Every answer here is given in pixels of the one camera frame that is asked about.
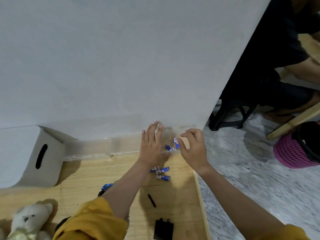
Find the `yellow shirt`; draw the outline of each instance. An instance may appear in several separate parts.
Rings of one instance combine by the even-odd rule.
[[[128,223],[117,218],[104,198],[84,203],[56,232],[53,240],[123,240]],[[257,240],[310,240],[304,230],[286,225]]]

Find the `box handle hole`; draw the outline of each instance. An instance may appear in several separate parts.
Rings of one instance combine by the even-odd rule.
[[[48,145],[44,144],[39,152],[37,161],[35,162],[36,169],[39,169],[41,167],[42,159],[43,159],[43,156],[45,155],[47,149],[48,149]]]

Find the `gray marble tile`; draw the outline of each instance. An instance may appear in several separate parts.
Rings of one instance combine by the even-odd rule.
[[[203,130],[208,160],[238,189],[283,223],[302,227],[311,239],[320,236],[320,167],[289,169],[267,141],[277,124],[253,113],[244,128]],[[243,239],[214,195],[199,179],[212,239]]]

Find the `wooden table leg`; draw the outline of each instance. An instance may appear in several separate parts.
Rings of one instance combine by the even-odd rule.
[[[287,122],[283,126],[276,129],[275,131],[271,132],[266,137],[270,141],[274,140],[282,135],[287,134],[290,130],[292,130],[297,125],[311,120],[312,118],[316,117],[318,114],[320,114],[320,102],[317,103],[316,105],[313,105],[311,108],[308,108],[306,111],[299,114],[297,117],[290,120],[289,122]]]

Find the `pink basket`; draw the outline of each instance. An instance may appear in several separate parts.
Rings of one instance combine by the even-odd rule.
[[[280,138],[273,146],[273,152],[278,161],[288,168],[307,168],[320,165],[307,158],[299,142],[292,139],[292,133]]]

